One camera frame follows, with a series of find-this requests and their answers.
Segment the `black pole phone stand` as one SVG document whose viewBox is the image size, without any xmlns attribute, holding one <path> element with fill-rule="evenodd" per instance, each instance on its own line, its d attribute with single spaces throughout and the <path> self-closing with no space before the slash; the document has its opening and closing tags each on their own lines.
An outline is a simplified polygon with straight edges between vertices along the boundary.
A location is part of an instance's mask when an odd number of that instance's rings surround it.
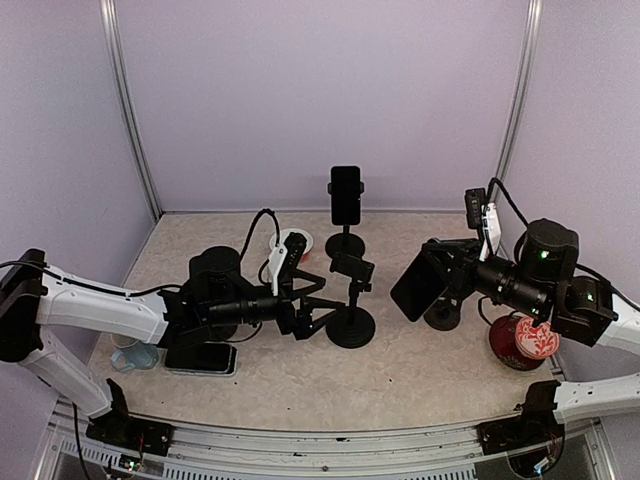
<svg viewBox="0 0 640 480">
<path fill-rule="evenodd" d="M 336 316 L 325 327 L 329 340 L 341 348 L 361 348 L 374 337 L 374 318 L 357 305 L 359 295 L 371 291 L 374 268 L 373 263 L 346 253 L 336 253 L 332 257 L 329 270 L 350 278 L 348 305 L 336 310 Z"/>
<path fill-rule="evenodd" d="M 325 252 L 330 258 L 333 258 L 337 253 L 361 258 L 364 256 L 365 250 L 364 241 L 351 232 L 349 225 L 343 226 L 340 233 L 332 235 L 325 243 Z"/>
</svg>

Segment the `black teal phone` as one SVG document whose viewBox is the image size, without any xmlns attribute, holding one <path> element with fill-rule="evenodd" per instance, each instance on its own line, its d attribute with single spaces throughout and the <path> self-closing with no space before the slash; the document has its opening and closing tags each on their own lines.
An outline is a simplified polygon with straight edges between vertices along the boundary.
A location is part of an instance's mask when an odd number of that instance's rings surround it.
<svg viewBox="0 0 640 480">
<path fill-rule="evenodd" d="M 361 195 L 364 183 L 358 166 L 333 166 L 327 191 L 331 199 L 331 222 L 336 226 L 354 226 L 361 220 Z"/>
</svg>

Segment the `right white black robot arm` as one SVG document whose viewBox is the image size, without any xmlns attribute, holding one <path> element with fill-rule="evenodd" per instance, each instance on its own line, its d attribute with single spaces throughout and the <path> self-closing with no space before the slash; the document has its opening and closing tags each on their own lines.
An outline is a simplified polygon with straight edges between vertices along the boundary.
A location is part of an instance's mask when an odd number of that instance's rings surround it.
<svg viewBox="0 0 640 480">
<path fill-rule="evenodd" d="M 516 260 L 484 255 L 478 239 L 424 243 L 391 296 L 412 322 L 451 330 L 461 304 L 479 293 L 549 325 L 564 339 L 583 345 L 639 351 L 639 308 L 605 278 L 579 269 L 579 236 L 542 218 L 530 222 L 517 243 Z"/>
</svg>

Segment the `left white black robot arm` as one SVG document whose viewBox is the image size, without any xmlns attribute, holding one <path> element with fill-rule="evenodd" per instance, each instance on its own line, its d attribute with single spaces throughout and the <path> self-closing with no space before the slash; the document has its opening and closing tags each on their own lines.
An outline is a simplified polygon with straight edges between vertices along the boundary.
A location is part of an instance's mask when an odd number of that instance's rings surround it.
<svg viewBox="0 0 640 480">
<path fill-rule="evenodd" d="M 95 376 L 53 327 L 184 348 L 213 340 L 224 327 L 273 321 L 282 334 L 308 339 L 346 306 L 315 297 L 325 281 L 298 270 L 298 253 L 278 249 L 273 256 L 276 272 L 268 285 L 242 276 L 235 249 L 215 246 L 190 259 L 182 286 L 135 291 L 88 283 L 47 264 L 43 251 L 29 249 L 1 280 L 1 359 L 30 370 L 118 444 L 133 443 L 140 424 L 129 414 L 121 387 Z"/>
</svg>

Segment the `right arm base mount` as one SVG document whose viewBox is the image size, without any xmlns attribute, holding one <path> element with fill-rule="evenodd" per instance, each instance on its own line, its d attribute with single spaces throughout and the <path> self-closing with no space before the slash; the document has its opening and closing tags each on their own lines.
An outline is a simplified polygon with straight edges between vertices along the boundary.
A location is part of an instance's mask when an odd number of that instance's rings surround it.
<svg viewBox="0 0 640 480">
<path fill-rule="evenodd" d="M 529 386 L 521 409 L 515 416 L 480 423 L 476 427 L 484 455 L 517 450 L 564 438 L 565 427 L 554 415 L 554 400 L 560 382 L 549 380 Z"/>
</svg>

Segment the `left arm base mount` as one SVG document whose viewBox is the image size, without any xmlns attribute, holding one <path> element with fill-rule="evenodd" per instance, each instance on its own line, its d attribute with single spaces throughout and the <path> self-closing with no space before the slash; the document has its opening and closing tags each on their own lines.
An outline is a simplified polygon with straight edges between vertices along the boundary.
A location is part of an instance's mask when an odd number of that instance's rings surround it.
<svg viewBox="0 0 640 480">
<path fill-rule="evenodd" d="M 111 394 L 110 409 L 103 415 L 91 417 L 86 436 L 105 444 L 135 450 L 140 454 L 166 457 L 174 426 L 154 420 L 142 419 L 129 413 L 122 388 L 108 378 Z"/>
</svg>

